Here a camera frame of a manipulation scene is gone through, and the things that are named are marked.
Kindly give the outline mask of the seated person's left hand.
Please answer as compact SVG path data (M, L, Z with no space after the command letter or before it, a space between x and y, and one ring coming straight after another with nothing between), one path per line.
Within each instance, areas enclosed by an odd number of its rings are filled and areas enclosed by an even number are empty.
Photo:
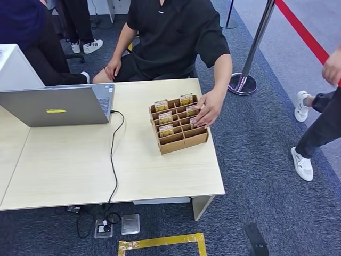
M220 114L226 96L226 90L217 88L201 96L195 105L198 114L195 118L194 125L207 128L215 122Z

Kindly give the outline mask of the standing person's hand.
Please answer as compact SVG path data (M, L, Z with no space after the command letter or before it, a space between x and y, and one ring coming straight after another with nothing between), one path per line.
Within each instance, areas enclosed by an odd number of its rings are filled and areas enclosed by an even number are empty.
M340 46L330 55L322 68L322 76L330 85L336 86L340 81Z

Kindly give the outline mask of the seated person's right hand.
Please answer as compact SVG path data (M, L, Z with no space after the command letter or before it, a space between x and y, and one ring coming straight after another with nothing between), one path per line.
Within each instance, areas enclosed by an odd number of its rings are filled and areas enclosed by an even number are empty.
M113 56L105 68L105 72L109 79L114 81L121 67L121 57Z

